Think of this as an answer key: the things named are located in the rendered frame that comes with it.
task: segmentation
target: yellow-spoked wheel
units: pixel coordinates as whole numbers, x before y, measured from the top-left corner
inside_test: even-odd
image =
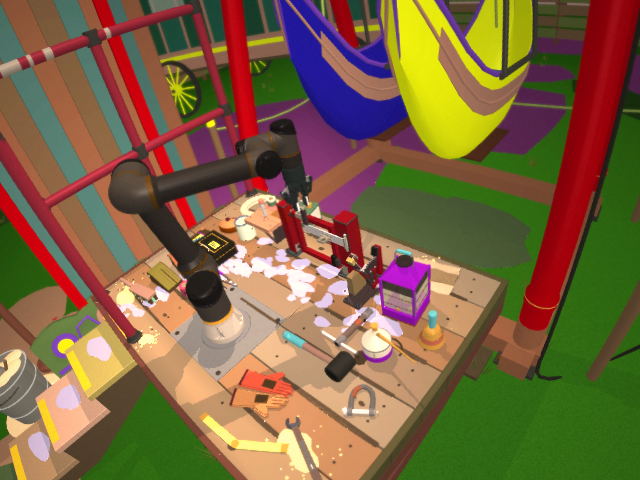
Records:
[[[252,77],[262,75],[271,66],[271,60],[255,60],[249,63]]]
[[[202,103],[202,91],[195,74],[184,64],[173,60],[162,63],[171,95],[182,118],[190,117]]]

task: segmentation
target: teal handle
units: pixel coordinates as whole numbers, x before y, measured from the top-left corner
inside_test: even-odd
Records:
[[[298,348],[302,348],[302,345],[307,343],[304,340],[302,340],[299,336],[297,336],[295,333],[291,333],[289,331],[284,332],[282,336],[287,342],[293,343]]]

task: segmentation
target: wooden table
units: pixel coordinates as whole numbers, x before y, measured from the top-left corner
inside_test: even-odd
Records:
[[[218,209],[193,227],[190,233],[204,229],[219,231],[219,221],[237,216],[245,200],[246,197],[242,196],[234,203]],[[283,258],[286,240],[265,245],[264,241],[259,241],[260,237],[265,237],[264,234],[259,233],[250,242],[241,242],[237,233],[225,235],[244,247],[240,249],[244,253],[242,261],[248,265],[260,258],[270,262],[272,267],[297,267],[300,275],[308,274],[307,279],[312,279],[309,284],[314,291],[307,293],[306,297],[312,300],[303,303],[295,297],[289,278],[284,275],[269,278],[265,272],[254,271],[249,276],[226,273],[238,284],[238,288],[267,307],[265,310],[275,312],[278,318],[271,320],[279,326],[219,382],[177,343],[174,337],[179,334],[179,322],[168,321],[166,317],[157,315],[155,308],[140,305],[137,300],[135,308],[138,312],[129,315],[128,319],[135,328],[152,336],[153,341],[134,346],[126,343],[104,308],[99,306],[107,322],[116,329],[120,341],[180,417],[234,478],[280,480],[288,477],[290,480],[302,480],[308,479],[309,474],[293,468],[287,453],[229,447],[222,437],[203,423],[200,418],[203,413],[233,437],[258,442],[277,442],[278,436],[287,430],[286,420],[294,421],[297,416],[301,420],[301,431],[311,437],[312,450],[319,459],[318,469],[324,479],[396,478],[420,445],[498,318],[507,282],[451,259],[441,259],[437,254],[421,251],[400,240],[363,229],[363,251],[369,252],[371,245],[380,245],[385,266],[393,258],[396,248],[413,252],[417,261],[431,263],[434,291],[431,303],[418,324],[410,326],[400,323],[402,334],[394,337],[395,343],[401,345],[415,363],[394,354],[381,364],[359,363],[342,382],[335,383],[324,374],[326,364],[292,346],[282,335],[285,331],[291,331],[323,352],[335,356],[339,349],[321,334],[321,330],[337,337],[344,328],[344,318],[354,314],[355,310],[346,305],[344,297],[340,295],[333,295],[334,301],[327,308],[321,308],[314,302],[324,298],[331,285],[343,279],[319,276],[317,268],[322,262],[307,254],[302,254],[298,259]],[[325,251],[330,248],[313,239],[308,243],[312,248]],[[163,250],[154,256],[162,257]],[[294,260],[308,260],[308,265],[301,262],[292,265]],[[148,268],[146,263],[139,264],[127,272],[125,278],[140,281]],[[118,289],[112,286],[109,291],[115,300]],[[174,312],[183,309],[190,311],[192,307],[181,296],[172,295],[163,308],[171,308]],[[375,299],[370,300],[367,306],[380,311]],[[427,324],[429,310],[438,312],[438,321],[446,338],[445,346],[435,352],[425,351],[417,342],[420,331]],[[183,321],[187,320],[185,317],[187,315],[182,316]],[[318,326],[318,317],[322,317],[322,326]],[[350,339],[350,346],[361,349],[359,341],[366,328],[361,328]],[[289,403],[280,410],[269,410],[266,419],[248,408],[230,407],[231,395],[247,369],[265,375],[283,372],[284,380],[294,388]],[[342,408],[347,406],[350,392],[363,384],[375,391],[378,415],[374,418],[344,416]],[[368,405],[367,402],[366,393],[359,394],[356,408],[367,408],[364,406]]]

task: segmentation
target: work glove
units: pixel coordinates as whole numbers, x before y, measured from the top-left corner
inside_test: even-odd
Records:
[[[247,370],[240,380],[240,386],[270,395],[283,395],[288,397],[293,393],[293,388],[290,383],[282,381],[283,377],[283,372],[272,373],[266,376],[253,370]]]
[[[257,393],[251,390],[236,388],[233,391],[229,405],[232,407],[251,408],[262,418],[267,418],[269,415],[268,409],[282,408],[288,402],[289,399],[281,395],[268,395],[266,393]]]

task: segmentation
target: teal stripe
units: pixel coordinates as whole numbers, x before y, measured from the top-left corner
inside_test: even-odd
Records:
[[[25,55],[13,27],[9,23],[4,9],[0,7],[0,60],[3,63]],[[47,99],[33,69],[19,72],[13,77],[20,97],[33,118],[38,130],[44,138],[49,150],[60,166],[62,173],[69,183],[84,177],[86,171],[78,158],[69,138]],[[116,227],[113,218],[98,195],[95,187],[91,185],[77,194],[78,200],[89,214],[100,236],[115,257],[122,270],[126,271],[137,262],[129,249],[122,234]]]
[[[89,26],[87,25],[78,2],[54,0],[54,3],[58,9],[60,18],[62,18],[62,23],[64,24],[64,28],[67,30],[69,38],[79,37],[82,35],[82,32],[89,30]],[[111,95],[109,95],[107,86],[104,84],[104,80],[102,79],[98,65],[96,65],[96,62],[93,59],[91,51],[87,48],[82,48],[76,53],[80,59],[80,64],[82,65],[84,74],[89,80],[93,94],[95,95],[96,100],[98,100],[98,105],[100,105],[100,109],[107,121],[107,125],[109,125],[109,130],[111,130],[111,134],[118,144],[120,153],[124,154],[129,152],[131,150],[131,142],[129,142],[127,132],[120,121],[118,111],[111,100]]]
[[[116,23],[127,21],[127,15],[120,0],[109,0],[109,6],[111,7],[113,18]],[[133,70],[138,78],[138,82],[140,83],[142,94],[147,102],[153,121],[158,129],[158,133],[160,135],[167,133],[169,131],[169,126],[167,125],[162,109],[160,108],[160,103],[158,102],[153,86],[151,85],[147,69],[144,67],[142,55],[140,54],[140,50],[138,50],[138,45],[133,37],[133,33],[122,35],[122,41],[127,49],[127,54],[129,55],[129,59],[133,65]],[[165,144],[164,148],[167,151],[167,155],[169,156],[173,169],[175,171],[182,170],[184,166],[175,144],[173,142],[169,142]],[[200,204],[198,203],[195,195],[188,196],[187,201],[189,202],[189,206],[191,207],[191,211],[193,212],[193,216],[196,218],[196,221],[200,222],[204,220],[204,214],[202,213],[202,209],[200,208]]]
[[[67,275],[67,277],[69,277],[69,280],[73,282],[75,287],[80,291],[80,294],[84,298],[89,298],[92,295],[91,290],[89,290],[80,276],[76,273],[75,269],[67,260],[67,257],[62,254],[58,245],[56,245],[56,242],[53,241],[53,238],[51,238],[47,229],[44,228],[44,225],[40,223],[40,220],[38,220],[38,217],[22,196],[22,193],[20,193],[16,184],[13,183],[13,180],[9,176],[9,172],[5,170],[2,163],[0,163],[0,183],[2,183],[2,186],[11,197],[11,200],[13,200],[13,203],[18,207],[22,216],[27,220],[27,222],[29,222],[29,226],[33,229],[36,235],[38,235],[42,243],[44,243],[44,246],[49,250],[49,253],[53,256],[55,261],[58,262],[62,271]]]

